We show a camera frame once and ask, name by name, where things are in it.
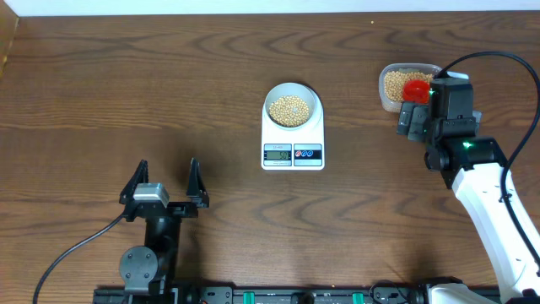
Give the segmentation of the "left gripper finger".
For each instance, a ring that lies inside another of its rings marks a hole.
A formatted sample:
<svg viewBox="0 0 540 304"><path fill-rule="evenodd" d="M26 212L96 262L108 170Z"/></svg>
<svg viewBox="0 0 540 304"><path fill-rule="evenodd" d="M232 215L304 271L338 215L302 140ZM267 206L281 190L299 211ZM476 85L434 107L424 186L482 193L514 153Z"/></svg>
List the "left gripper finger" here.
<svg viewBox="0 0 540 304"><path fill-rule="evenodd" d="M200 163L196 158L191 159L191 168L189 172L188 187L186 190L186 196L193 203L208 203L209 196L204 186L201 173Z"/></svg>
<svg viewBox="0 0 540 304"><path fill-rule="evenodd" d="M133 201L133 196L138 184L149 182L149 168L146 160L141 160L126 186L120 193L120 204L128 204Z"/></svg>

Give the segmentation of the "red measuring scoop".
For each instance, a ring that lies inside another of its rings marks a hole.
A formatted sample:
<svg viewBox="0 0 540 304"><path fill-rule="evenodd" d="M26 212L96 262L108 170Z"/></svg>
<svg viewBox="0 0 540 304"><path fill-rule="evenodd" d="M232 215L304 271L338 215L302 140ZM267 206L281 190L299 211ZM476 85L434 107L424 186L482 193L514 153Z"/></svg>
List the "red measuring scoop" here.
<svg viewBox="0 0 540 304"><path fill-rule="evenodd" d="M427 104L430 97L429 83L419 79L412 79L405 83L402 88L402 98L404 101L411 101L419 104Z"/></svg>

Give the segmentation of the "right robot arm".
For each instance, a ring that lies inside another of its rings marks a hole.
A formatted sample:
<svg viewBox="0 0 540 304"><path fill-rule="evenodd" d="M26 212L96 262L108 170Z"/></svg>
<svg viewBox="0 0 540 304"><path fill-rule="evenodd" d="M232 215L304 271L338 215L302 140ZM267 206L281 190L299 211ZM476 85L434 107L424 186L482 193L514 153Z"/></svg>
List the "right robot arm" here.
<svg viewBox="0 0 540 304"><path fill-rule="evenodd" d="M404 102L397 133L425 145L424 162L438 171L466 209L493 266L503 303L539 301L539 233L526 212L496 140L478 136L473 87L466 79L435 79L429 102Z"/></svg>

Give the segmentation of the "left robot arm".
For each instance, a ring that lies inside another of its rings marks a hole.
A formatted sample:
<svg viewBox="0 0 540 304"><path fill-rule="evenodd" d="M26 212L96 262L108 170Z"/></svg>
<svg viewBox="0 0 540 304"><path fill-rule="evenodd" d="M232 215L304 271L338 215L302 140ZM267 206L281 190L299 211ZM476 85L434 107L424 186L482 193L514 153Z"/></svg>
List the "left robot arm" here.
<svg viewBox="0 0 540 304"><path fill-rule="evenodd" d="M208 192L200 175L200 164L190 163L187 201L172 202L161 183L149 181L149 166L141 160L122 189L121 217L127 222L145 220L142 246L124 252L119 272L124 281L121 303L177 303L179 291L173 286L179 250L181 223L196 219L200 209L209 207Z"/></svg>

